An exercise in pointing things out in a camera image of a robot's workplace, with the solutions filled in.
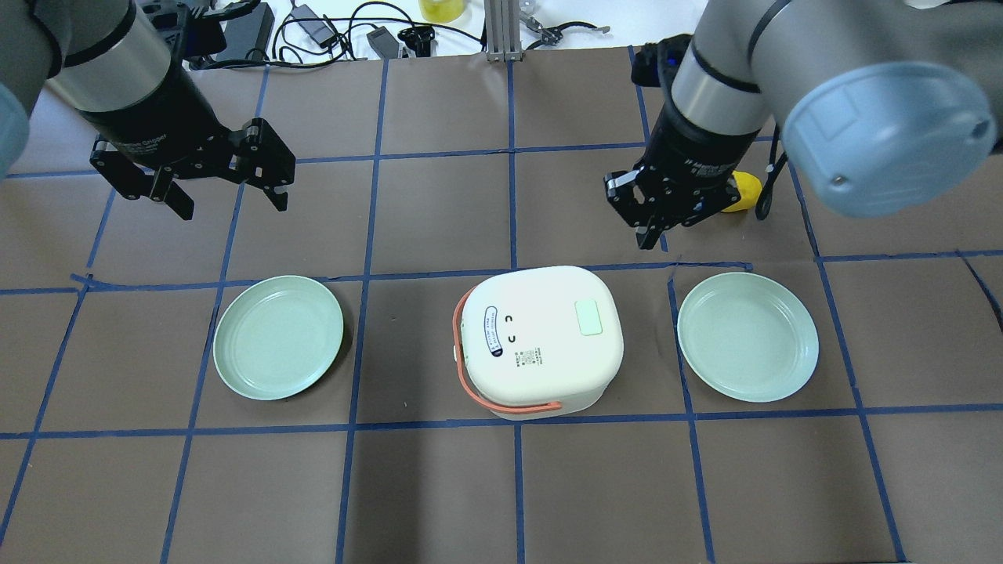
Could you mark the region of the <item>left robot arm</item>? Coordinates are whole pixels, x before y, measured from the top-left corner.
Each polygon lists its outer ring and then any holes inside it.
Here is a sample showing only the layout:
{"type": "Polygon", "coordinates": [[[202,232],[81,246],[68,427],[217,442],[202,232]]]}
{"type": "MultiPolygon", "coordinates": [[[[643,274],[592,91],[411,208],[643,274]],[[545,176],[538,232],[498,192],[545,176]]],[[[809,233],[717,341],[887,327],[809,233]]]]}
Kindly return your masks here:
{"type": "Polygon", "coordinates": [[[89,161],[119,196],[194,213],[186,179],[219,178],[288,207],[296,160],[261,117],[227,128],[185,61],[225,48],[222,22],[255,1],[223,9],[183,1],[4,1],[2,174],[22,156],[45,87],[96,130],[89,161]]]}

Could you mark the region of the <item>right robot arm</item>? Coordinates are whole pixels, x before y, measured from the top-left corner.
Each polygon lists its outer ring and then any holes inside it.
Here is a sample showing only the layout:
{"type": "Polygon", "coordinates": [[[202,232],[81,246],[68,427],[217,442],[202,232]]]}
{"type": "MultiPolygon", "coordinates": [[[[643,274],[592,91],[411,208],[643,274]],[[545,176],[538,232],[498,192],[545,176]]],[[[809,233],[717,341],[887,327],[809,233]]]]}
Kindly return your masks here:
{"type": "Polygon", "coordinates": [[[767,121],[838,214],[929,202],[1001,152],[1001,22],[999,1],[710,1],[695,32],[637,54],[634,82],[664,102],[607,202],[650,250],[739,201],[767,121]]]}

